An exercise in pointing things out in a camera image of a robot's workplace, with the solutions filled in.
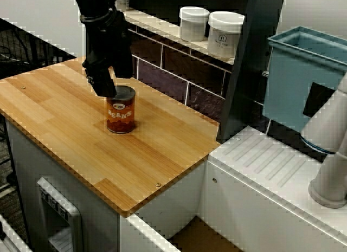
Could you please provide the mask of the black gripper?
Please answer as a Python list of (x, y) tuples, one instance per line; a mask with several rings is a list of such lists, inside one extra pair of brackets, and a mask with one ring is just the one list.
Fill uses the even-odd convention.
[(117, 91), (107, 68), (113, 67), (118, 78), (133, 77), (131, 38), (125, 16), (121, 11), (109, 10), (104, 16), (81, 15), (81, 21), (90, 43), (82, 64), (87, 81), (97, 96), (115, 97)]

